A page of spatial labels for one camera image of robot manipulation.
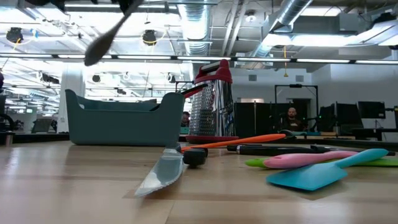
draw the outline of man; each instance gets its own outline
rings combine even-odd
[[[182,113],[181,119],[181,127],[188,127],[189,128],[189,116],[190,114],[186,111]]]
[[[282,129],[288,129],[289,131],[303,131],[303,124],[301,121],[296,119],[296,115],[296,109],[289,108],[287,112],[287,119],[282,124]]]

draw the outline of spoon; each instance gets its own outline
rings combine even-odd
[[[98,63],[102,57],[108,52],[112,45],[113,39],[118,33],[120,27],[130,17],[130,15],[137,10],[144,0],[134,0],[123,18],[109,31],[98,37],[88,46],[85,53],[85,65],[92,66]]]

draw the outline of desk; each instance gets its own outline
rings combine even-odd
[[[396,128],[355,128],[352,130],[355,139],[376,138],[382,141],[383,133],[398,133]]]
[[[256,156],[209,150],[206,164],[146,198],[134,191],[161,147],[15,144],[0,149],[2,223],[396,224],[398,169],[350,167],[342,181],[307,194],[264,183],[275,171]]]

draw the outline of blue spatula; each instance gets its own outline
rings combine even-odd
[[[309,165],[271,174],[266,180],[277,185],[316,190],[347,176],[347,172],[343,168],[380,159],[387,153],[388,151],[385,149],[368,149],[339,161]]]

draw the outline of silicone spatula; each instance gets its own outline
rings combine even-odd
[[[95,39],[88,47],[85,53],[85,65],[92,66],[99,62],[102,57],[107,53],[109,48],[111,48],[112,42],[116,34],[118,33],[120,27],[127,21],[130,15],[138,9],[144,0],[134,0],[129,6],[129,9],[120,19],[120,21],[108,30],[106,33]]]
[[[249,167],[261,167],[261,168],[266,168],[266,169],[272,169],[272,168],[264,165],[264,161],[267,159],[268,159],[268,157],[259,158],[259,159],[248,159],[248,160],[244,161],[244,163]],[[338,161],[338,160],[339,159],[331,159],[331,160],[327,160],[327,161],[322,161],[321,163],[333,162],[333,161]],[[398,167],[398,159],[382,158],[382,159],[376,159],[376,160],[369,161],[369,162],[362,162],[362,163],[356,164],[354,166]]]
[[[227,146],[230,144],[246,144],[246,143],[259,143],[259,142],[267,142],[267,141],[275,141],[278,139],[282,139],[286,137],[285,134],[265,134],[262,136],[256,136],[256,137],[250,137],[250,138],[244,138],[244,139],[238,139],[238,140],[232,140],[232,141],[223,141],[223,142],[215,142],[215,143],[209,143],[209,144],[201,144],[201,145],[195,145],[195,146],[186,146],[182,148],[182,152],[191,149],[194,147],[200,147],[200,148],[212,148],[212,147],[221,147],[221,146]]]
[[[380,159],[388,154],[385,149],[368,149],[335,162],[309,165],[267,176],[270,183],[304,190],[316,190],[347,176],[345,167]]]
[[[329,159],[341,159],[357,154],[350,151],[331,151],[320,154],[292,153],[271,157],[264,161],[266,167],[275,169],[292,169]]]

